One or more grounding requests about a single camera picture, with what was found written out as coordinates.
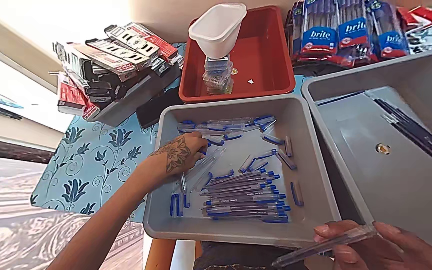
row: clear plastic box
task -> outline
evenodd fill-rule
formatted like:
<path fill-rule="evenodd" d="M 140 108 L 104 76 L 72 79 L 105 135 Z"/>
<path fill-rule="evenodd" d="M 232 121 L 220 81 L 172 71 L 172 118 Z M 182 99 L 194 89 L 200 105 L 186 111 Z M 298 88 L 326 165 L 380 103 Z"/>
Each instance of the clear plastic box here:
<path fill-rule="evenodd" d="M 234 80 L 229 77 L 222 88 L 208 87 L 206 91 L 212 95 L 231 94 L 233 91 Z"/>
<path fill-rule="evenodd" d="M 233 69 L 233 62 L 229 62 L 227 69 L 220 75 L 208 75 L 206 72 L 202 75 L 204 84 L 210 88 L 222 89 L 228 83 L 228 78 L 231 76 L 231 70 Z"/>
<path fill-rule="evenodd" d="M 227 69 L 229 64 L 230 64 L 229 54 L 223 58 L 216 58 L 216 59 L 206 57 L 206 60 L 204 61 L 204 70 L 206 71 L 225 70 Z"/>

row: table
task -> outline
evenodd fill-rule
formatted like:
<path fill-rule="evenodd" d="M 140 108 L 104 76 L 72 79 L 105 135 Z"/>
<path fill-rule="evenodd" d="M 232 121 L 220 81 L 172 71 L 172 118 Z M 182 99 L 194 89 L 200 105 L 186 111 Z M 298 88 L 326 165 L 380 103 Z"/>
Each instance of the table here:
<path fill-rule="evenodd" d="M 185 43 L 173 46 L 184 55 Z M 301 86 L 307 78 L 295 76 L 295 95 L 301 95 Z M 179 82 L 177 79 L 166 89 L 176 87 Z M 116 128 L 74 117 L 31 195 L 31 205 L 82 214 L 96 212 L 123 185 L 138 163 L 154 151 L 157 132 L 158 124 L 141 128 L 136 114 Z M 351 203 L 343 187 L 333 182 L 332 185 L 338 204 L 339 201 Z M 144 208 L 142 200 L 128 220 L 141 223 Z"/>

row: marble floor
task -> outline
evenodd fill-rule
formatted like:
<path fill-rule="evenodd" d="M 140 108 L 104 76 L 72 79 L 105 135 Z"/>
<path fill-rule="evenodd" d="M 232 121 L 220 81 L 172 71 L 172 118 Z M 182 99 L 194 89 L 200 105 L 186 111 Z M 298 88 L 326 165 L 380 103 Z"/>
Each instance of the marble floor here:
<path fill-rule="evenodd" d="M 29 197 L 45 164 L 0 158 L 0 270 L 42 270 L 88 216 L 33 207 Z M 143 227 L 127 222 L 101 269 L 143 268 Z"/>

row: gray plastic bin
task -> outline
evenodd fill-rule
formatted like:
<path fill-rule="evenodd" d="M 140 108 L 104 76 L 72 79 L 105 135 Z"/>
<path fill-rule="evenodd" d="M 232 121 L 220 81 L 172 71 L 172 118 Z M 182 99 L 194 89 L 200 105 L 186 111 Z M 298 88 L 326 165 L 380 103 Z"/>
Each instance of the gray plastic bin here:
<path fill-rule="evenodd" d="M 302 87 L 363 220 L 402 227 L 432 244 L 432 158 L 364 94 L 316 104 L 368 89 L 432 132 L 432 51 L 312 78 Z M 378 153 L 378 143 L 390 145 L 390 153 Z"/>
<path fill-rule="evenodd" d="M 124 98 L 117 102 L 111 102 L 92 122 L 98 121 L 108 126 L 118 126 L 134 114 L 136 108 L 145 104 L 179 76 L 181 76 L 181 70 L 177 65 L 170 66 L 162 77 L 159 77 L 154 71 L 150 71 L 146 77 L 127 91 Z"/>
<path fill-rule="evenodd" d="M 303 247 L 313 242 L 315 226 L 341 219 L 316 139 L 309 107 L 301 97 L 285 94 L 168 107 L 159 120 L 155 147 L 158 148 L 175 138 L 178 135 L 176 125 L 184 120 L 201 123 L 211 119 L 267 114 L 277 118 L 274 130 L 276 136 L 291 137 L 293 160 L 298 165 L 297 170 L 290 170 L 287 166 L 281 167 L 283 174 L 281 180 L 284 181 L 286 191 L 291 190 L 291 181 L 299 181 L 304 198 L 305 205 L 298 207 L 294 205 L 291 193 L 286 193 L 286 203 L 291 206 L 291 211 L 288 212 L 291 222 L 276 224 L 259 220 L 211 220 L 202 216 L 199 210 L 202 204 L 196 203 L 197 198 L 193 194 L 191 194 L 189 216 L 185 214 L 184 217 L 171 218 L 169 208 L 172 184 L 168 183 L 148 194 L 143 225 L 149 236 Z M 262 141 L 259 131 L 253 132 L 256 132 L 255 137 L 259 138 L 258 141 Z M 254 144 L 247 147 L 237 145 L 238 140 L 243 142 L 243 139 L 249 136 L 246 133 L 243 138 L 228 141 L 228 148 L 232 142 L 239 149 L 249 149 L 251 145 L 254 146 Z M 226 151 L 228 153 L 225 153 L 221 159 L 231 163 L 231 168 L 236 171 L 248 154 L 232 147 Z"/>

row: brite logo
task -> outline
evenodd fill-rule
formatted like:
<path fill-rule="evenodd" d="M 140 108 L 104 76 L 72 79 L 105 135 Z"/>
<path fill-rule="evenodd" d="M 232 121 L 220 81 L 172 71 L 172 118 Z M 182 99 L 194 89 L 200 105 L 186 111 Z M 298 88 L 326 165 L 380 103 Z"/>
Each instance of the brite logo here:
<path fill-rule="evenodd" d="M 398 35 L 394 35 L 394 36 L 388 35 L 386 37 L 386 42 L 387 43 L 399 43 L 399 42 L 401 42 L 401 37 L 399 36 L 399 34 Z"/>
<path fill-rule="evenodd" d="M 328 33 L 325 30 L 321 30 L 321 32 L 312 31 L 309 37 L 329 39 L 331 37 L 331 33 Z"/>
<path fill-rule="evenodd" d="M 358 21 L 355 25 L 346 25 L 345 33 L 354 32 L 366 28 L 366 23 L 364 21 Z"/>

